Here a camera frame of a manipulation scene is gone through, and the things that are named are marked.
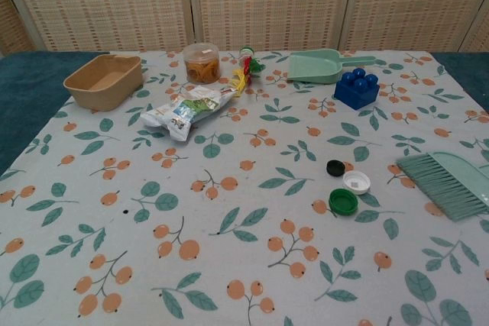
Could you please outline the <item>brown paper tray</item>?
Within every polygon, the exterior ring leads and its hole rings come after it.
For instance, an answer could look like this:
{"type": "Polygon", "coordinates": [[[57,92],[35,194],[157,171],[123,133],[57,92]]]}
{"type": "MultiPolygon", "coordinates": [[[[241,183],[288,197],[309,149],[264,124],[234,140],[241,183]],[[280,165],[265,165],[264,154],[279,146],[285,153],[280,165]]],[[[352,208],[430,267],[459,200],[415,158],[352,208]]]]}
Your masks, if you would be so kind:
{"type": "Polygon", "coordinates": [[[63,81],[82,108],[111,111],[144,84],[139,56],[99,55],[63,81]]]}

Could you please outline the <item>woven bamboo screen panel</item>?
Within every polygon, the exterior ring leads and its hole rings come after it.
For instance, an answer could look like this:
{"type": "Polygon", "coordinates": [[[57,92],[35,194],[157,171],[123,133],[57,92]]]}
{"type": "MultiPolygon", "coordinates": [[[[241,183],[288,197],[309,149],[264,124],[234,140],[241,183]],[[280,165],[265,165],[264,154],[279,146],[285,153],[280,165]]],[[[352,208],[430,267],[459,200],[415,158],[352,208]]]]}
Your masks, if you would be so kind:
{"type": "Polygon", "coordinates": [[[0,0],[0,52],[4,55],[34,51],[13,0],[0,0]]]}
{"type": "Polygon", "coordinates": [[[489,15],[473,23],[461,50],[463,52],[489,52],[489,15]]]}
{"type": "Polygon", "coordinates": [[[21,47],[179,51],[194,41],[190,0],[9,0],[21,47]]]}
{"type": "Polygon", "coordinates": [[[342,50],[456,51],[484,0],[348,0],[342,50]]]}
{"type": "Polygon", "coordinates": [[[348,0],[190,0],[198,42],[220,50],[338,48],[348,0]]]}

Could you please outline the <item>black bottle cap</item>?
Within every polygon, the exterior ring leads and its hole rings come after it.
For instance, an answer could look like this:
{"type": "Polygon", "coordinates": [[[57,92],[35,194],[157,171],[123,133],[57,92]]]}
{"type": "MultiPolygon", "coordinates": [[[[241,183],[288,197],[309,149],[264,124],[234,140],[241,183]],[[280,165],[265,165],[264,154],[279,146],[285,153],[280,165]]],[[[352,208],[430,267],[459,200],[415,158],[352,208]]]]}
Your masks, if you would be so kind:
{"type": "Polygon", "coordinates": [[[345,173],[345,164],[339,160],[329,160],[325,167],[330,176],[340,177],[345,173]]]}

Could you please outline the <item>green bottle cap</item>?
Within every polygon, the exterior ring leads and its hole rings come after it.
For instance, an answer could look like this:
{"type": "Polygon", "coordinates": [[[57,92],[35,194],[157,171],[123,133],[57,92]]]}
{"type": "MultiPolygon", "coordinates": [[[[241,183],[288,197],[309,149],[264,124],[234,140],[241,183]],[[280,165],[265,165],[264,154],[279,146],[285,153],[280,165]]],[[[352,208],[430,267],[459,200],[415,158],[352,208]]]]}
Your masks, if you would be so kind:
{"type": "Polygon", "coordinates": [[[350,216],[358,210],[358,199],[347,189],[334,189],[329,194],[329,207],[336,215],[350,216]]]}

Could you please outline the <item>mint green dustpan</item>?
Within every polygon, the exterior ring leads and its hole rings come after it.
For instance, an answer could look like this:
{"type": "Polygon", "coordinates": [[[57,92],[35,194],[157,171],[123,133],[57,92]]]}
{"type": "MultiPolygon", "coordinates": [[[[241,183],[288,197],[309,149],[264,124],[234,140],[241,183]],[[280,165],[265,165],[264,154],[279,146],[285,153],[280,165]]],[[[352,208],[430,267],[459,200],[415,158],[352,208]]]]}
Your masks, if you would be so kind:
{"type": "Polygon", "coordinates": [[[345,57],[337,50],[319,49],[291,53],[288,60],[288,80],[329,85],[340,80],[345,66],[370,66],[376,57],[345,57]]]}

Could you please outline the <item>small mint green broom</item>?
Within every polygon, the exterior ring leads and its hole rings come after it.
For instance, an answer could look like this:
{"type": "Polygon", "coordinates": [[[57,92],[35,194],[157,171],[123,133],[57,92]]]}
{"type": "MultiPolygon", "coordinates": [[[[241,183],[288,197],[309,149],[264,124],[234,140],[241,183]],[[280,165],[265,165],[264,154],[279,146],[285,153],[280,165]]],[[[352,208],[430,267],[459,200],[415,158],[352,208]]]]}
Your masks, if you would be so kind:
{"type": "Polygon", "coordinates": [[[396,164],[451,221],[489,214],[489,164],[475,166],[442,151],[402,157],[396,164]]]}

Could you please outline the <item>floral tablecloth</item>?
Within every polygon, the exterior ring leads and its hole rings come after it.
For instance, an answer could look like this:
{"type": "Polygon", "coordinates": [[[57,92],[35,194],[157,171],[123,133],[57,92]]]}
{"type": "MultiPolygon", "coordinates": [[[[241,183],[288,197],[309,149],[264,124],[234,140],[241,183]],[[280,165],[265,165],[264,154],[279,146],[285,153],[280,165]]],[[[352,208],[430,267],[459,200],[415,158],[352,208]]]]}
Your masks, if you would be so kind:
{"type": "Polygon", "coordinates": [[[0,326],[489,326],[489,214],[450,221],[396,165],[489,163],[489,111],[426,52],[376,53],[359,111],[288,57],[182,143],[140,119],[192,88],[179,54],[142,53],[112,111],[69,97],[0,175],[0,326]],[[329,160],[371,181],[353,215],[329,160]]]}

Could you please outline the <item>crumpled white snack bag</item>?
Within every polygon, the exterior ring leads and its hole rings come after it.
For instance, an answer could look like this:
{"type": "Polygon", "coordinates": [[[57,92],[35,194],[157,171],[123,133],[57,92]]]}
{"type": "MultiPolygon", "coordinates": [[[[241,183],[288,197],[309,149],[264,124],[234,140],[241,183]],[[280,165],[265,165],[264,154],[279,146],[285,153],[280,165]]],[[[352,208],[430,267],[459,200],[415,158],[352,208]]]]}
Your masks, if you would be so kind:
{"type": "Polygon", "coordinates": [[[173,140],[184,142],[193,124],[219,111],[237,92],[232,87],[210,89],[197,86],[178,95],[172,102],[143,113],[140,119],[145,126],[163,127],[173,140]]]}

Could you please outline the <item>clear jar of rubber bands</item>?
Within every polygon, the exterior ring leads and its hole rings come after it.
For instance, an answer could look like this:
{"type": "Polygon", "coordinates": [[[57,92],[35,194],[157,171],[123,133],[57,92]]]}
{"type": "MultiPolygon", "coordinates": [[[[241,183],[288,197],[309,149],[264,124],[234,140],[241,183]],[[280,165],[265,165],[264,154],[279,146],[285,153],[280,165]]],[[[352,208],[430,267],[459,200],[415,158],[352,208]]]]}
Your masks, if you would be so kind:
{"type": "Polygon", "coordinates": [[[219,49],[211,43],[195,43],[183,49],[187,79],[197,84],[209,84],[220,78],[219,49]]]}

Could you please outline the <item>colourful feather toy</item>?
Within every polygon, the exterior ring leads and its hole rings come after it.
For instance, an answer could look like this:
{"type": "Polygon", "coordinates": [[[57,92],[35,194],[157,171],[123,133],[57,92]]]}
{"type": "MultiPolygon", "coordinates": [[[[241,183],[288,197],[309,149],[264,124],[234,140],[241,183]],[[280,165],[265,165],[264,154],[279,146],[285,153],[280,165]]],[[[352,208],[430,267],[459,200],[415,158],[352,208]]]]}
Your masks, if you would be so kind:
{"type": "Polygon", "coordinates": [[[251,84],[251,77],[261,73],[265,65],[255,56],[251,47],[245,46],[239,50],[239,68],[233,71],[229,84],[235,90],[234,97],[239,97],[251,84]]]}

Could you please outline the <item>white bottle cap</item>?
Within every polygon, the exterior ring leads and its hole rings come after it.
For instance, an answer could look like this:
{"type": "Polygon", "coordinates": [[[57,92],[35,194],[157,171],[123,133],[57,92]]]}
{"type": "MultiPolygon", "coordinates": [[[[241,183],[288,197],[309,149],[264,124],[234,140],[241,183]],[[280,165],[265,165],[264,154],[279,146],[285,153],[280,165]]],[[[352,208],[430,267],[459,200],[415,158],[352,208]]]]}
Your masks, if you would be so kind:
{"type": "Polygon", "coordinates": [[[345,172],[342,177],[343,186],[355,195],[363,195],[370,190],[371,181],[367,175],[357,170],[345,172]]]}

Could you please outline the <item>blue toy building block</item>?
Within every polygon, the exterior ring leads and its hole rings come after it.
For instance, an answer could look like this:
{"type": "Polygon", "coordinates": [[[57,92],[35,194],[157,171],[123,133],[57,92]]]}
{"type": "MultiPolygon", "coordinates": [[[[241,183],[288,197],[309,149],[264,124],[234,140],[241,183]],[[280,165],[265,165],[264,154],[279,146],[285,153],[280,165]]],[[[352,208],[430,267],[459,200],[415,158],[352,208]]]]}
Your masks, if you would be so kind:
{"type": "Polygon", "coordinates": [[[376,101],[380,90],[378,77],[362,68],[342,74],[336,83],[334,98],[358,110],[376,101]]]}

